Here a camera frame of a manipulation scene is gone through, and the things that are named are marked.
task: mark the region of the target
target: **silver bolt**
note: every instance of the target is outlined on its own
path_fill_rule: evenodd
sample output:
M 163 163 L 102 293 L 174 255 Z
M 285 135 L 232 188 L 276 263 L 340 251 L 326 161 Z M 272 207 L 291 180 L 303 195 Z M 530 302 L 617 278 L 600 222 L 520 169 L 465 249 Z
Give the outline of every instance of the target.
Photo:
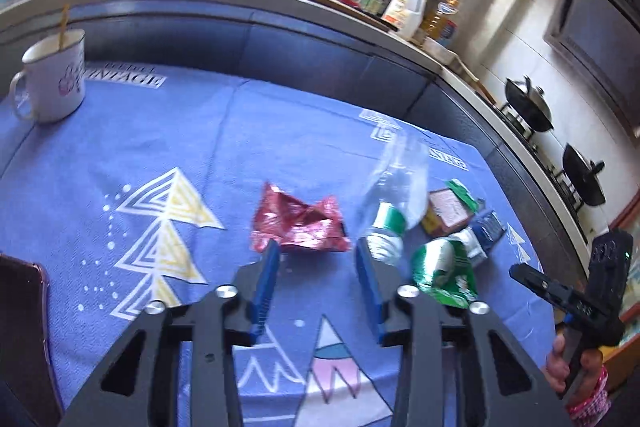
M 158 315 L 162 313 L 166 309 L 164 302 L 162 301 L 151 301 L 149 304 L 145 306 L 145 313 L 149 315 Z
M 412 284 L 403 284 L 397 290 L 398 295 L 406 299 L 413 299 L 420 295 L 420 290 Z
M 482 301 L 476 301 L 469 304 L 469 311 L 476 315 L 484 315 L 489 312 L 489 304 Z
M 221 299 L 230 299 L 231 297 L 238 295 L 238 288 L 232 284 L 223 284 L 216 288 L 216 295 Z

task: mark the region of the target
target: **smartphone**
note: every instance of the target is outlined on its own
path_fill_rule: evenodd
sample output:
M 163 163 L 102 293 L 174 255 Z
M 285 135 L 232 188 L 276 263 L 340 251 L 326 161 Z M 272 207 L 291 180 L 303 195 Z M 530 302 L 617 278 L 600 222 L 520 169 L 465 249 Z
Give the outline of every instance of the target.
M 0 253 L 0 381 L 37 427 L 55 427 L 62 418 L 49 358 L 47 287 L 42 266 Z

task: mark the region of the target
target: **tablecloth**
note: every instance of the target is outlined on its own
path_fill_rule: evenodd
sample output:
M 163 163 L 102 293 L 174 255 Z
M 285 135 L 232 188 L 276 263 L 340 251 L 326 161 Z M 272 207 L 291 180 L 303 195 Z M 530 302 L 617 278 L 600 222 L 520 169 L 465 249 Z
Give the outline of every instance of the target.
M 81 107 L 56 124 L 18 122 L 8 101 L 0 104 L 0 250 L 49 273 L 50 350 L 65 406 L 149 299 L 196 301 L 257 259 L 250 228 L 265 181 L 310 203 L 334 194 L 347 232 L 356 233 L 364 182 L 390 124 L 430 144 L 431 190 L 459 179 L 506 225 L 476 269 L 479 294 L 543 363 L 551 306 L 508 276 L 513 263 L 540 264 L 473 147 L 224 74 L 87 64 L 86 78 L 93 80 Z M 425 240 L 419 227 L 410 231 L 406 255 Z M 388 425 L 399 348 L 378 347 L 365 315 L 351 253 L 284 255 L 265 334 L 234 350 L 245 423 Z M 452 369 L 446 373 L 450 424 Z

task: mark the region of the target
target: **mug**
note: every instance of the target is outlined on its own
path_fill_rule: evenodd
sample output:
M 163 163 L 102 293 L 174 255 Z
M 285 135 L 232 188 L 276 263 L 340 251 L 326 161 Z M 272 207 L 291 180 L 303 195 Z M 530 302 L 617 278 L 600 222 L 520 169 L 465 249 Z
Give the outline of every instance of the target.
M 14 113 L 21 120 L 49 123 L 62 120 L 84 100 L 84 30 L 69 30 L 59 49 L 59 35 L 52 35 L 29 48 L 22 56 L 23 69 L 9 87 Z M 24 97 L 16 97 L 24 81 L 31 110 L 21 110 Z

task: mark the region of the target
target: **red wrapper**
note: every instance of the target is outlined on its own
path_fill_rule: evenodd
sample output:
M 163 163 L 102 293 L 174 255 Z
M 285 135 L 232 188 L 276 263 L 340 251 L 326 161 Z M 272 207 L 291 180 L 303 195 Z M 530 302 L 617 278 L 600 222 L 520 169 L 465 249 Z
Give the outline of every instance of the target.
M 265 183 L 254 216 L 251 246 L 262 253 L 270 239 L 286 247 L 316 251 L 348 251 L 351 241 L 344 235 L 342 214 L 335 196 L 306 204 Z

